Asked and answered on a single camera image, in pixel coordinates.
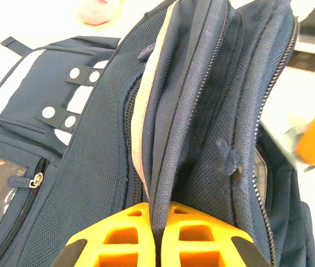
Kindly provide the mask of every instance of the backpack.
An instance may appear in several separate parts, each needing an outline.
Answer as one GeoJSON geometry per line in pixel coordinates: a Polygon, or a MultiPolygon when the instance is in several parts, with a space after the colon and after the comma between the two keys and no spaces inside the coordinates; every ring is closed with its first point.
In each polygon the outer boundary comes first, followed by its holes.
{"type": "Polygon", "coordinates": [[[296,170],[260,125],[297,33],[288,0],[166,0],[119,45],[8,39],[26,54],[0,83],[0,266],[50,266],[140,202],[158,254],[171,200],[247,232],[272,266],[315,266],[296,170]]]}

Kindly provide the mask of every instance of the front pocket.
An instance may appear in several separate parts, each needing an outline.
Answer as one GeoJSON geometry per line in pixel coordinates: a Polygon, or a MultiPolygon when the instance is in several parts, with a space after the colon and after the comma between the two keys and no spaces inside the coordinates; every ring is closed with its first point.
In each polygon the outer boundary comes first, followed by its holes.
{"type": "Polygon", "coordinates": [[[8,143],[8,139],[0,141],[0,260],[26,222],[44,185],[46,170],[51,166],[46,158],[58,163],[44,150],[37,149],[43,151],[37,155],[8,143]]]}
{"type": "Polygon", "coordinates": [[[0,125],[62,154],[70,132],[65,135],[55,131],[37,115],[46,103],[78,115],[82,112],[93,86],[65,80],[75,66],[85,66],[94,55],[90,51],[46,47],[23,58],[0,84],[0,125]]]}

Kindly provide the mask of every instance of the white table surface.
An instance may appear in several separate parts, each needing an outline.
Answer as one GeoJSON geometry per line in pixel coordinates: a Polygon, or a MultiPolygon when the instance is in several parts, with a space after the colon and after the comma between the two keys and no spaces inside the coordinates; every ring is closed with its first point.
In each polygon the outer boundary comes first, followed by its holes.
{"type": "MultiPolygon", "coordinates": [[[[13,36],[25,45],[36,48],[77,35],[122,37],[142,18],[144,12],[152,9],[161,0],[125,0],[120,16],[98,27],[85,26],[80,22],[75,14],[78,1],[0,0],[0,42],[8,36],[13,36]]],[[[293,6],[298,7],[297,14],[310,12],[315,6],[315,0],[306,2],[307,4],[303,0],[293,0],[293,6]]],[[[244,0],[232,1],[236,7],[244,3],[244,0]]],[[[15,53],[0,45],[0,80],[19,59],[15,53]]],[[[287,142],[284,133],[289,130],[294,120],[304,120],[299,118],[297,110],[307,110],[304,107],[315,110],[315,82],[304,87],[301,81],[291,79],[294,75],[297,74],[292,70],[285,70],[281,75],[262,116],[263,124],[281,146],[287,142]],[[303,104],[295,105],[294,99],[297,98],[302,99],[303,104]],[[284,123],[276,123],[279,118],[283,118],[284,123]]],[[[302,200],[311,208],[315,237],[315,169],[306,174],[299,174],[299,188],[302,200]]]]}

